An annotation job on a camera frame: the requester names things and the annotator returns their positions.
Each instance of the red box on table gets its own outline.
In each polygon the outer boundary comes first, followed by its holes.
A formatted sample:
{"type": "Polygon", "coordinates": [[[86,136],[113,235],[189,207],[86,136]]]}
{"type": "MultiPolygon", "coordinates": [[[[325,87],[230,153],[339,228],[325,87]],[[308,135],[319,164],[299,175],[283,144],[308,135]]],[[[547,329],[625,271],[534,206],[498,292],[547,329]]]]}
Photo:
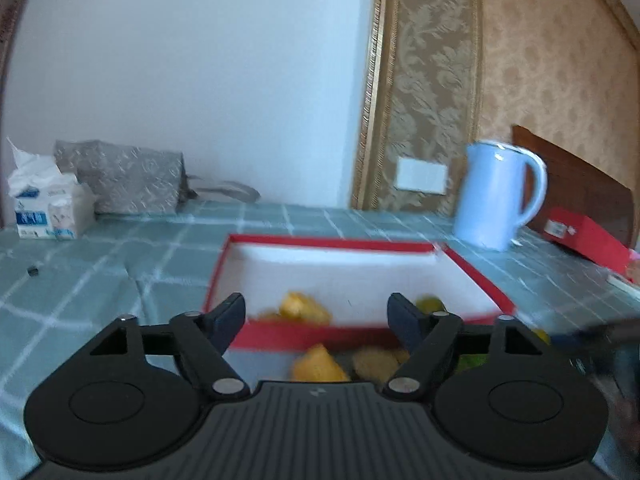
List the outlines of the red box on table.
{"type": "Polygon", "coordinates": [[[241,292],[248,321],[232,348],[305,351],[322,343],[344,350],[376,345],[396,348],[386,326],[389,294],[410,301],[435,294],[467,323],[492,324],[515,306],[459,254],[429,242],[388,242],[231,235],[214,270],[203,306],[209,312],[241,292]],[[334,316],[330,326],[252,320],[277,307],[288,290],[310,294],[334,316]]]}
{"type": "Polygon", "coordinates": [[[554,207],[549,212],[543,238],[577,251],[592,262],[624,274],[629,249],[591,218],[554,207]]]}

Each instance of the plaid tablecloth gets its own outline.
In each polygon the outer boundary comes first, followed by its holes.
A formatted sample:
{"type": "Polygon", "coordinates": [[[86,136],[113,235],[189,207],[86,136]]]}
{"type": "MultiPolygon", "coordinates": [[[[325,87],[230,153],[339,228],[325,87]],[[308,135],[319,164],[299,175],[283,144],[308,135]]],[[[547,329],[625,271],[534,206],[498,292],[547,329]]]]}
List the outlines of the plaid tablecloth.
{"type": "MultiPolygon", "coordinates": [[[[529,230],[519,246],[490,253],[456,240],[450,227],[430,215],[190,202],[175,216],[102,216],[69,242],[0,232],[0,480],[37,463],[22,426],[30,391],[120,313],[155,324],[199,310],[229,233],[446,240],[513,300],[520,319],[551,333],[640,311],[606,283],[606,270],[529,230]],[[37,276],[27,274],[31,266],[37,276]]],[[[250,375],[243,363],[234,356],[250,375]]]]}

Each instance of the tissue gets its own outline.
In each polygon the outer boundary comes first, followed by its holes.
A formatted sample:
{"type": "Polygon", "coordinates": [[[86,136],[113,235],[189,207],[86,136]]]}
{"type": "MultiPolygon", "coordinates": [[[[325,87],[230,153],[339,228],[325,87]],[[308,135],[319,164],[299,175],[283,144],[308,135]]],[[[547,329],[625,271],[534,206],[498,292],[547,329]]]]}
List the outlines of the tissue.
{"type": "Polygon", "coordinates": [[[95,196],[53,156],[24,152],[9,140],[16,169],[7,178],[20,238],[78,238],[95,221],[95,196]]]}

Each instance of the metal pin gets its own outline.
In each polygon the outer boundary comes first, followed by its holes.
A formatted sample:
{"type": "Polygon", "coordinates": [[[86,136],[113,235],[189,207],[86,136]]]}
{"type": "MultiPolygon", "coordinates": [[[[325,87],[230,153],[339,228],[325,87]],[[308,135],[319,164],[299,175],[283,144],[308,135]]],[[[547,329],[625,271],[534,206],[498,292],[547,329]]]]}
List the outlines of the metal pin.
{"type": "Polygon", "coordinates": [[[213,391],[221,395],[237,394],[243,389],[244,383],[240,379],[234,379],[232,377],[218,379],[215,383],[213,383],[213,391]]]}
{"type": "Polygon", "coordinates": [[[420,383],[411,377],[396,377],[389,381],[388,386],[398,394],[412,394],[420,389],[420,383]]]}

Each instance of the patterned wallpaper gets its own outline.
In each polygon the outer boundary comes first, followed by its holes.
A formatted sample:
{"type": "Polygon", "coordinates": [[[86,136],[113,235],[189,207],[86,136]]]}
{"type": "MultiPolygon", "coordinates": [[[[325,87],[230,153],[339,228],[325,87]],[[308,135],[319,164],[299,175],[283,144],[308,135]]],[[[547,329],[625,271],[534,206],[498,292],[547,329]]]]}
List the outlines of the patterned wallpaper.
{"type": "Polygon", "coordinates": [[[410,156],[450,164],[449,187],[455,188],[468,136],[474,61],[470,0],[399,0],[378,208],[451,212],[453,193],[396,189],[396,163],[399,156],[410,156]]]}
{"type": "Polygon", "coordinates": [[[638,53],[605,4],[482,0],[482,14],[479,137],[521,124],[635,189],[638,53]]]}

